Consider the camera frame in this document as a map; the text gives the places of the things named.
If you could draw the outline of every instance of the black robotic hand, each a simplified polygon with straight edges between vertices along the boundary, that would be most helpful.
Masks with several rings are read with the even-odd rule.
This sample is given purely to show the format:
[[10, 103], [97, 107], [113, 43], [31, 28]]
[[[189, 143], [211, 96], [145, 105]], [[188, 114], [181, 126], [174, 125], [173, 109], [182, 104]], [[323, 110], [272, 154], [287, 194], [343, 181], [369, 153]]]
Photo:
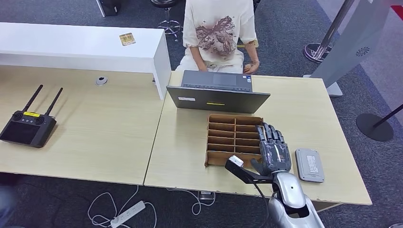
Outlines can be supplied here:
[[267, 123], [263, 123], [263, 128], [266, 134], [263, 132], [261, 126], [256, 125], [260, 138], [262, 163], [252, 159], [252, 166], [262, 176], [269, 176], [277, 171], [290, 171], [291, 158], [283, 135], [279, 130], [276, 130], [272, 125], [268, 125]]

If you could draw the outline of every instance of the desk hole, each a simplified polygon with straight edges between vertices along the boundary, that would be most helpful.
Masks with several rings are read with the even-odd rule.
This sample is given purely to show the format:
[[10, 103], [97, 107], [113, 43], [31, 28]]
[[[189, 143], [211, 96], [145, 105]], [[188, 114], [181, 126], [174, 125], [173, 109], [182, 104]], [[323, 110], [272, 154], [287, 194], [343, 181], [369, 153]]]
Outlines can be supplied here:
[[108, 82], [108, 78], [107, 77], [99, 77], [96, 81], [95, 84], [97, 86], [103, 86]]

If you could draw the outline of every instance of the light wood table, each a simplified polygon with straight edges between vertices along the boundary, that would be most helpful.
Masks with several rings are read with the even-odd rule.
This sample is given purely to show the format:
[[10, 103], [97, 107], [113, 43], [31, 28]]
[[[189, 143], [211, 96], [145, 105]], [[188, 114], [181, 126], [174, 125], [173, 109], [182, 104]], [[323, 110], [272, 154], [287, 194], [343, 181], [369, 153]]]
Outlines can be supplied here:
[[[97, 86], [97, 78], [108, 82]], [[0, 141], [0, 171], [143, 184], [163, 101], [152, 74], [0, 66], [0, 126], [21, 110], [50, 115], [56, 128], [43, 148]]]
[[[182, 75], [173, 72], [170, 85]], [[324, 183], [301, 182], [317, 210], [341, 203], [370, 205], [371, 199], [321, 79], [253, 76], [253, 91], [271, 93], [254, 114], [281, 130], [297, 174], [295, 150], [319, 152]], [[222, 166], [204, 167], [210, 111], [177, 109], [167, 94], [144, 184], [146, 186], [259, 195]], [[271, 196], [269, 184], [260, 185]]]

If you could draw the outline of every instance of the power strip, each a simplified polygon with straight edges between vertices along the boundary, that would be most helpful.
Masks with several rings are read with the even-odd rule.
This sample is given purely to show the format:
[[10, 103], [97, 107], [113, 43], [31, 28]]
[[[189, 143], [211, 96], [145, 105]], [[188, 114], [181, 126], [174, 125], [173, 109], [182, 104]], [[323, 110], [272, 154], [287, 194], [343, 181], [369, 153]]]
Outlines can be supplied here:
[[131, 217], [135, 216], [138, 214], [140, 211], [142, 211], [145, 208], [144, 202], [140, 201], [136, 203], [134, 206], [131, 208], [127, 209], [125, 212], [122, 214], [118, 215], [116, 218], [111, 220], [111, 227], [116, 228], [126, 221], [128, 221]]

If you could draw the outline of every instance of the laptop touchpad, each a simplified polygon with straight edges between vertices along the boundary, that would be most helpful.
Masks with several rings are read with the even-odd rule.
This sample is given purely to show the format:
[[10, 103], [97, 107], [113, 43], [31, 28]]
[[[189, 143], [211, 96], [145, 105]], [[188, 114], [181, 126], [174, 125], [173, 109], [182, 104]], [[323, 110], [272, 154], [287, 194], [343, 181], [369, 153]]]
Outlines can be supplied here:
[[237, 85], [237, 77], [235, 75], [214, 74], [213, 83], [215, 85]]

